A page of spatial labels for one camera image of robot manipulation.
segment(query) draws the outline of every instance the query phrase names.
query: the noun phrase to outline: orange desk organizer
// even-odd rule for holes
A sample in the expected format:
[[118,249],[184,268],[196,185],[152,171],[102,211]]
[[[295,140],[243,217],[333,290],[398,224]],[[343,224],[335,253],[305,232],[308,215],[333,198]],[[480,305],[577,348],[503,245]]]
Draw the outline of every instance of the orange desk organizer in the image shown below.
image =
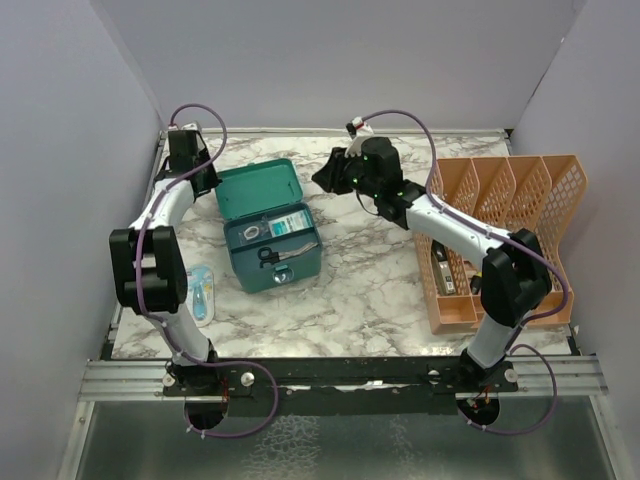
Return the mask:
[[[533,230],[542,253],[565,275],[558,255],[558,245],[571,217],[587,189],[587,176],[574,155],[443,158],[430,188],[458,210],[490,225],[517,231]],[[434,334],[472,332],[480,325],[484,310],[480,295],[472,295],[470,264],[447,249],[456,294],[440,295],[431,265],[431,238],[413,236],[429,323]],[[536,313],[560,304],[562,291],[551,275],[553,290]],[[569,323],[573,291],[569,303],[559,313],[529,325],[551,327]]]

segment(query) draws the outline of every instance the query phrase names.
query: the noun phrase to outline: gray wall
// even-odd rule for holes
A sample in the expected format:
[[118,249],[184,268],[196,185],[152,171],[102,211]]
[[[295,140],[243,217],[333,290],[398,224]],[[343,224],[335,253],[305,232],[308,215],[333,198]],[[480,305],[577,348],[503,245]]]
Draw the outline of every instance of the gray wall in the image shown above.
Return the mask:
[[564,241],[574,323],[597,352],[640,473],[640,3],[589,0],[518,124],[516,153],[579,155],[589,190]]
[[0,31],[0,477],[49,479],[160,124],[87,0],[4,0]]
[[582,4],[93,1],[165,119],[199,101],[231,126],[337,128],[390,107],[432,127],[515,126]]

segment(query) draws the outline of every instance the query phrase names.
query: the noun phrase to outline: scissors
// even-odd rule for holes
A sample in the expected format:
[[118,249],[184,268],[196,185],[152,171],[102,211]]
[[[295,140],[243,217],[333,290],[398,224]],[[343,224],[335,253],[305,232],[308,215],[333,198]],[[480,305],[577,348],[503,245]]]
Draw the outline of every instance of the scissors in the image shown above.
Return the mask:
[[275,265],[276,263],[281,262],[282,260],[286,260],[287,258],[298,257],[317,246],[317,242],[309,242],[296,250],[289,250],[287,252],[274,252],[271,247],[262,247],[258,250],[260,268],[264,268],[265,265]]

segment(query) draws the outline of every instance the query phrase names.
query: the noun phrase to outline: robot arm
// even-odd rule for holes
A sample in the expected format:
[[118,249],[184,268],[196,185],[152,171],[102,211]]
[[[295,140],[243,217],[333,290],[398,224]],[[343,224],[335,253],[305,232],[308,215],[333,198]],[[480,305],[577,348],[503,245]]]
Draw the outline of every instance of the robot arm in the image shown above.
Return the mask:
[[148,311],[164,319],[163,324],[159,321],[152,323],[169,345],[174,363],[189,366],[192,362],[182,357],[174,345],[202,362],[215,358],[215,351],[207,337],[198,330],[185,305],[187,273],[175,230],[195,199],[210,192],[220,180],[213,166],[209,166],[192,178],[171,186],[178,177],[210,157],[197,124],[186,125],[181,130],[170,129],[168,141],[170,155],[167,168],[156,176],[150,201],[129,228],[111,233],[109,247],[118,301],[123,307],[130,307],[141,315],[135,282],[135,245],[152,205],[166,191],[143,240],[142,285]]
[[[547,269],[511,245],[518,243],[542,256],[535,234],[491,227],[442,200],[434,202],[423,186],[403,178],[398,151],[388,138],[375,136],[360,118],[348,124],[347,130],[351,145],[334,148],[313,181],[325,192],[355,191],[373,198],[383,218],[428,235],[482,269],[481,301],[486,315],[462,362],[476,378],[490,374],[504,359],[529,312],[551,290]],[[510,243],[496,237],[510,239]]]

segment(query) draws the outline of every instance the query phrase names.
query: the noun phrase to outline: white marble table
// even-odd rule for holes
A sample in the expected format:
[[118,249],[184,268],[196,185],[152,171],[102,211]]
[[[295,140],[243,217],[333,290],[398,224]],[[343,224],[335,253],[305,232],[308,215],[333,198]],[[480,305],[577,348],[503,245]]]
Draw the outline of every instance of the white marble table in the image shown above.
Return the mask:
[[[392,141],[405,176],[423,182],[430,167],[426,139]],[[454,355],[468,343],[470,335],[431,334],[411,234],[365,213],[353,195],[325,194],[311,182],[331,148],[347,142],[346,136],[229,139],[218,170],[280,157],[293,161],[324,252],[319,276],[246,294],[231,269],[215,195],[197,200],[178,240],[187,266],[206,263],[214,271],[215,318],[202,331],[221,356]],[[508,155],[498,135],[436,136],[436,143],[442,158]],[[207,137],[207,144],[213,152],[219,139]],[[567,354],[566,335],[566,328],[527,330],[520,339],[546,354]],[[151,324],[124,309],[113,358],[168,356]]]

